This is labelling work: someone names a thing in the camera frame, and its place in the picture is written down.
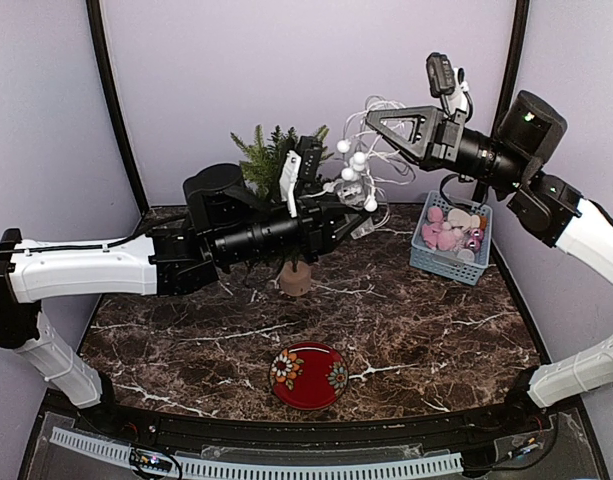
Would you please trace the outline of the white ball string lights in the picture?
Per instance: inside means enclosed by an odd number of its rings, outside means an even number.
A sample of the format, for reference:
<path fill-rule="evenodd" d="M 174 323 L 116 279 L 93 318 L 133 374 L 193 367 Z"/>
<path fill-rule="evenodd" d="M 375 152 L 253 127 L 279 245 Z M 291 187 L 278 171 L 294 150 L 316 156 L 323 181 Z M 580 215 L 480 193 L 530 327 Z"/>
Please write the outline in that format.
<path fill-rule="evenodd" d="M 404 106 L 381 95 L 368 96 L 363 108 L 347 117 L 342 137 L 336 143 L 333 160 L 342 165 L 339 174 L 326 187 L 343 204 L 368 215 L 351 233 L 354 240 L 384 227 L 390 220 L 387 185 L 406 186 L 416 179 L 413 168 L 399 152 L 381 148 L 382 137 L 367 126 L 369 112 Z"/>

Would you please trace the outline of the small green christmas tree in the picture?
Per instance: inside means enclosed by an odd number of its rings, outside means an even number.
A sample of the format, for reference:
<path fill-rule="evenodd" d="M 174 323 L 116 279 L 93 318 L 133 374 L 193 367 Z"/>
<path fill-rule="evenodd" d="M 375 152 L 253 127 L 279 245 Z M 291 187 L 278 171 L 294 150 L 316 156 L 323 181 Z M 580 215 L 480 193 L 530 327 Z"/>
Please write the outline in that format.
<path fill-rule="evenodd" d="M 266 203 L 279 203 L 281 194 L 279 179 L 289 150 L 294 150 L 299 140 L 294 127 L 283 131 L 277 125 L 265 138 L 261 124 L 255 126 L 253 140 L 246 143 L 239 135 L 230 133 L 230 138 L 244 155 L 240 161 L 245 182 L 262 201 Z M 312 269 L 300 259 L 301 254 L 297 247 L 284 247 L 278 253 L 272 254 L 271 259 L 279 261 L 275 275 L 281 291 L 291 297 L 305 295 L 311 288 Z"/>

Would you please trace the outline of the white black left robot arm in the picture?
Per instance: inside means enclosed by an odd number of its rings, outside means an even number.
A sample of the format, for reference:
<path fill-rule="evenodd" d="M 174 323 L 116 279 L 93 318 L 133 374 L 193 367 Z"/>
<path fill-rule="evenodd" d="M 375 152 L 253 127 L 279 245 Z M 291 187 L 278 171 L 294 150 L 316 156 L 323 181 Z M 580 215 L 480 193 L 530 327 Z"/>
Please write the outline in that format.
<path fill-rule="evenodd" d="M 207 167 L 185 180 L 183 213 L 116 240 L 51 243 L 18 229 L 0 241 L 0 348 L 25 358 L 106 436 L 127 427 L 107 376 L 88 366 L 60 337 L 42 303 L 54 297 L 124 293 L 183 296 L 216 282 L 234 264 L 294 249 L 308 262 L 330 253 L 377 209 L 373 186 L 345 171 L 349 186 L 315 186 L 287 167 L 281 199 L 258 198 L 240 166 Z"/>

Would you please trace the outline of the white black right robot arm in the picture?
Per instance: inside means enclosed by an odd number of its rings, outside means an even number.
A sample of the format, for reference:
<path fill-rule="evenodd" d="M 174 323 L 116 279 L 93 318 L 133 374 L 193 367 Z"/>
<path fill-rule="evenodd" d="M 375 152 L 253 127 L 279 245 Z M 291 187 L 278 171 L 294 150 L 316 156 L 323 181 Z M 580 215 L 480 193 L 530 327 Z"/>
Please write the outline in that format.
<path fill-rule="evenodd" d="M 446 169 L 493 188 L 523 228 L 549 247 L 577 258 L 613 285 L 613 219 L 561 178 L 544 173 L 566 120 L 522 90 L 494 137 L 466 126 L 466 113 L 434 106 L 371 110 L 366 124 L 423 171 Z M 535 411 L 613 384 L 613 334 L 553 364 L 526 369 L 496 413 L 507 434 L 520 432 Z"/>

